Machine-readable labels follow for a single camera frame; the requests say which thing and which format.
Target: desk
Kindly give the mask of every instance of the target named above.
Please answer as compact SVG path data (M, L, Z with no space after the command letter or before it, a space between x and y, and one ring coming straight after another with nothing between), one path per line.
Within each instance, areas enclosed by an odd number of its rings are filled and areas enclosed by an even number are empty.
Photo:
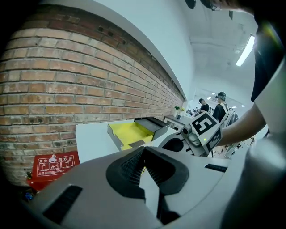
M118 152L118 148L107 133L107 124L131 123L134 119L105 123L89 123L76 126L76 144L80 163ZM159 146L170 134L176 133L172 128L143 146Z
M180 119L177 119L173 115L165 116L164 122L169 124L171 128L178 128L180 130L185 125L192 122L191 117L182 116Z

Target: white table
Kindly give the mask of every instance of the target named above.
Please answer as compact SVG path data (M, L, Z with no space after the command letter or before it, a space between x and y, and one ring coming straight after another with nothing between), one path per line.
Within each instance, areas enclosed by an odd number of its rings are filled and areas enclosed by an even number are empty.
M107 133L107 124L132 123L134 119L105 123L89 123L76 126L76 144L80 163L118 152L118 148ZM159 146L170 134L176 133L168 128L167 133L144 146Z

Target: red sign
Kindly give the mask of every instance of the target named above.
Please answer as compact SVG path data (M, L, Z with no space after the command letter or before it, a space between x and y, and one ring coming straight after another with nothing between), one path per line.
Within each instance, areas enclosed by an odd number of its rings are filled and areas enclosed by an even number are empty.
M28 183L30 186L33 186L35 183L56 180L79 163L77 152L36 155L34 158L32 179L28 180Z

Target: brick wall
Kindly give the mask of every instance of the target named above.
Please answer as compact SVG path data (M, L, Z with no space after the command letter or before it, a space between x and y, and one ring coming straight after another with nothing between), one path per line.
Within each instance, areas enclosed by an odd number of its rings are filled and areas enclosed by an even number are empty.
M16 185L34 155L76 150L76 124L162 119L183 103L142 45L75 8L40 6L12 35L0 72L1 164Z

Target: fire extinguisher sign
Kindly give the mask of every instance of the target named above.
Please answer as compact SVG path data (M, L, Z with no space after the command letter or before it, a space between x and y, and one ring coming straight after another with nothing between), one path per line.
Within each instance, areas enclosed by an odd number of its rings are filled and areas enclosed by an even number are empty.
M34 159L33 174L37 177L57 176L66 173L78 164L77 152L37 155Z

